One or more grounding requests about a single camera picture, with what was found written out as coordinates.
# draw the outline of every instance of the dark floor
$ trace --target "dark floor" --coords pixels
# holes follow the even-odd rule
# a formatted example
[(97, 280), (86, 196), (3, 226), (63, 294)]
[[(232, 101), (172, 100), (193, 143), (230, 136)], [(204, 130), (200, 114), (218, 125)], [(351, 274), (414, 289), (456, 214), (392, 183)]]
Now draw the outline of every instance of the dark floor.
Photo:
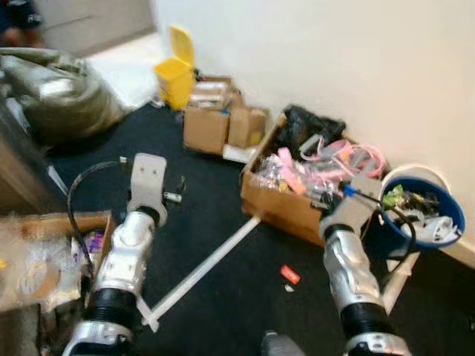
[[(111, 132), (51, 158), (67, 185), (89, 165), (146, 152), (168, 160), (166, 186), (181, 175), (183, 206), (170, 207), (148, 264), (145, 299), (156, 303), (248, 219), (241, 212), (241, 165), (183, 149), (180, 124), (166, 109), (145, 106)], [(97, 174), (76, 194), (82, 211), (125, 211), (128, 177)], [(341, 355), (344, 338), (322, 264), (323, 251), (259, 225), (161, 320), (138, 338), (139, 355), (259, 355), (263, 333), (288, 334), (308, 355)], [(284, 291), (279, 268), (301, 276)], [(475, 274), (440, 252), (421, 257), (391, 319), (416, 355), (475, 355)]]

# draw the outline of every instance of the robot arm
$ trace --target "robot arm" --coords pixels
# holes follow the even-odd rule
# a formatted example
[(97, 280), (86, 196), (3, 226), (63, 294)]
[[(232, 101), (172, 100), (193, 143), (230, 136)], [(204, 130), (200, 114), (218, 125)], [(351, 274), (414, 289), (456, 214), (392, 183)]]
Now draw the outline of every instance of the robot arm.
[(155, 228), (163, 226), (167, 218), (163, 200), (181, 200), (181, 196), (163, 192), (165, 169), (162, 157), (135, 156), (127, 217), (112, 236), (111, 250), (94, 283), (94, 297), (63, 356), (128, 353), (145, 279), (145, 261)]
[[(366, 177), (353, 178), (352, 186), (373, 197), (381, 190), (379, 181)], [(405, 341), (389, 323), (359, 237), (375, 209), (374, 202), (347, 197), (321, 221), (320, 236), (327, 242), (324, 265), (347, 338), (348, 355), (410, 355)]]

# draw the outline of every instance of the blue bucket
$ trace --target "blue bucket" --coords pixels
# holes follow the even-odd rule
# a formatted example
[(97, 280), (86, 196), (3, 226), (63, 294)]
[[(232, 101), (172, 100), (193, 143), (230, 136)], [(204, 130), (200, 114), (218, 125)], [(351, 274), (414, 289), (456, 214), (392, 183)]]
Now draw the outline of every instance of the blue bucket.
[[(426, 193), (434, 193), (439, 200), (439, 215), (441, 217), (451, 217), (453, 224), (457, 225), (461, 232), (465, 230), (465, 218), (463, 211), (457, 201), (446, 190), (424, 179), (415, 177), (397, 177), (391, 180), (387, 186), (384, 187), (383, 194), (393, 190), (393, 188), (399, 184), (402, 185), (404, 190), (421, 194), (422, 196)], [(398, 252), (406, 250), (410, 242), (410, 236), (402, 232), (401, 229), (398, 228), (386, 214), (383, 214), (383, 219), (387, 228), (384, 228), (383, 226), (383, 229), (378, 231), (379, 234), (383, 233), (380, 238), (384, 238), (384, 243), (379, 244), (379, 247), (382, 247), (383, 250), (385, 250), (384, 254), (387, 256), (401, 256), (402, 254)], [(424, 251), (433, 248), (447, 247), (455, 242), (456, 240), (438, 244), (417, 241), (416, 248), (420, 251)]]

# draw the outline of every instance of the white stick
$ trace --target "white stick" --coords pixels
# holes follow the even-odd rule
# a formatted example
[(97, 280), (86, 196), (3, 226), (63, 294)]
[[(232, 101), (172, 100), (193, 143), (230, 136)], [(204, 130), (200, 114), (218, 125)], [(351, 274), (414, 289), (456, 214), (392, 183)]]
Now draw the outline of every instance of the white stick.
[(152, 309), (148, 317), (144, 317), (143, 325), (156, 323), (178, 300), (180, 300), (201, 278), (220, 262), (249, 232), (252, 231), (261, 219), (253, 217), (239, 230), (236, 231), (224, 244), (217, 248), (206, 260), (204, 260), (194, 271), (173, 288), (158, 304)]
[(148, 307), (147, 303), (142, 298), (142, 296), (140, 296), (139, 299), (137, 299), (137, 309), (139, 309), (140, 314), (148, 321), (148, 324), (150, 325), (150, 329), (153, 332), (157, 332), (159, 323), (156, 320), (149, 319), (151, 315), (151, 310)]
[(404, 288), (407, 278), (411, 275), (411, 270), (416, 264), (419, 252), (409, 255), (407, 260), (402, 264), (401, 268), (391, 277), (390, 281), (384, 287), (383, 304), (389, 315)]

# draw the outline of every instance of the black plastic bag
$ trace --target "black plastic bag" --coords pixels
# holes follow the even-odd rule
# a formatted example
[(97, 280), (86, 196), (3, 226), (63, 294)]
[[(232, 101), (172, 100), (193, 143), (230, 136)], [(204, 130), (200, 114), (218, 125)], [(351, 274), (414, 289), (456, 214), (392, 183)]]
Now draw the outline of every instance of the black plastic bag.
[(297, 105), (289, 105), (284, 109), (287, 123), (276, 137), (279, 147), (288, 147), (294, 159), (301, 159), (298, 149), (314, 134), (323, 137), (324, 145), (341, 139), (347, 127), (342, 120), (334, 120), (314, 113)]

